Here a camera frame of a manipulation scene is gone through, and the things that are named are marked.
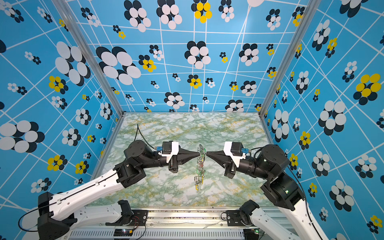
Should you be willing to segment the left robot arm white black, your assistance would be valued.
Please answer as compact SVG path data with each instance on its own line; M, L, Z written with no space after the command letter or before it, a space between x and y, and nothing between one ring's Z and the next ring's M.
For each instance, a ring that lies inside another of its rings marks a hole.
M72 190L41 194L38 198L37 229L41 240L56 240L76 227L102 223L107 226L136 224L128 201L88 208L88 204L106 195L126 189L146 177L145 169L168 167L177 173L179 165L197 158L199 152L182 149L177 142L164 142L159 150L144 141L132 142L124 151L123 162L100 177Z

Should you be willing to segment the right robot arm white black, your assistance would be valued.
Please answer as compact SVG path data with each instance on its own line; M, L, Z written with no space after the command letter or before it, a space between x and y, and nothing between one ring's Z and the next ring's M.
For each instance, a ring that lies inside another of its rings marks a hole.
M246 226L256 226L273 240L326 240L327 236L309 209L306 195L298 180L292 179L285 169L289 160L277 145L246 149L240 142L226 142L224 149L206 155L225 169L232 179L236 173L265 180L261 190L267 199L291 223L292 233L272 219L254 201L245 202L239 209Z

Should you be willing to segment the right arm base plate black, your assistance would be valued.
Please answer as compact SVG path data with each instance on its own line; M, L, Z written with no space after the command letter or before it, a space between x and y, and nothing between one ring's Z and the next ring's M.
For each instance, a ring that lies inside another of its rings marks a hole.
M270 219L262 209L250 211L227 210L227 224L229 227L265 227Z

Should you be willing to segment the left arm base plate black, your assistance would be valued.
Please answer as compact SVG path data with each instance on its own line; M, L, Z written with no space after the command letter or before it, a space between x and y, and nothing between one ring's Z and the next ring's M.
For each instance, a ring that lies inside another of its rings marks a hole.
M144 226L148 218L147 210L132 210L131 214L122 215L114 223L105 223L106 226Z

